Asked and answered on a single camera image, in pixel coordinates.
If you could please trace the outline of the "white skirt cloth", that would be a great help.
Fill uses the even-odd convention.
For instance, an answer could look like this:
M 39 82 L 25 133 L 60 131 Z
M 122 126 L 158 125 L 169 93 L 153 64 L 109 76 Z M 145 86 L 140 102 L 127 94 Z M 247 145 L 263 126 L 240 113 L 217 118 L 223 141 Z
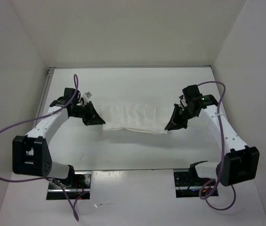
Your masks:
M 165 127 L 173 113 L 173 107 L 120 104 L 102 105 L 98 114 L 105 121 L 103 131 L 126 129 L 133 132 L 166 134 Z

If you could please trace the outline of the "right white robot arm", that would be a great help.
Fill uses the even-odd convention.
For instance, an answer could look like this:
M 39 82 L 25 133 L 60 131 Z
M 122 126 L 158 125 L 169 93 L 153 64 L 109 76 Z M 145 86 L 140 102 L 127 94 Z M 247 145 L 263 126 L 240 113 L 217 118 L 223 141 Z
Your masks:
M 199 185 L 204 179 L 214 179 L 223 186 L 231 186 L 256 177 L 259 150 L 250 147 L 235 132 L 220 111 L 219 102 L 212 95 L 188 99 L 187 105 L 175 104 L 166 131 L 186 129 L 188 121 L 198 117 L 212 133 L 221 149 L 220 162 L 199 161 L 190 165 L 188 179 Z

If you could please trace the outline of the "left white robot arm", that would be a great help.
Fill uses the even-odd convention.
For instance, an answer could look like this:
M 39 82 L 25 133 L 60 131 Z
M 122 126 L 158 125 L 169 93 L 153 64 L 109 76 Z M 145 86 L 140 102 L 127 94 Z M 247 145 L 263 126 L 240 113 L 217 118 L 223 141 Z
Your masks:
M 66 100 L 55 100 L 50 104 L 47 115 L 24 136 L 13 139 L 12 170 L 16 174 L 59 180 L 63 187 L 71 188 L 76 182 L 74 167 L 52 161 L 48 147 L 51 139 L 70 117 L 82 119 L 86 126 L 103 125 L 105 121 L 91 101 L 82 105 L 74 102 L 66 105 Z

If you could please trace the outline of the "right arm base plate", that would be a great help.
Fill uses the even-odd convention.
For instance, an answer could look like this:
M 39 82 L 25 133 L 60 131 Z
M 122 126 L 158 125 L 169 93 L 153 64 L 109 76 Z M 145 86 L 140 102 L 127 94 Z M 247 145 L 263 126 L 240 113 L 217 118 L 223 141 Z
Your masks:
M 177 198 L 199 197 L 201 187 L 210 180 L 209 178 L 192 180 L 187 169 L 174 171 L 173 175 Z

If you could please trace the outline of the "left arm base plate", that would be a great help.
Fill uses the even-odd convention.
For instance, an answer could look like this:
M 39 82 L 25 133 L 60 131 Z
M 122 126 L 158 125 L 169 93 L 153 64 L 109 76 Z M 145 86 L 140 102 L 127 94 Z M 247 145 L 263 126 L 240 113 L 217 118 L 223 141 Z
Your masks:
M 91 171 L 76 171 L 71 181 L 57 179 L 61 186 L 55 181 L 50 181 L 46 200 L 66 200 L 65 193 L 70 200 L 75 200 L 76 198 L 88 200 L 90 198 L 91 179 Z

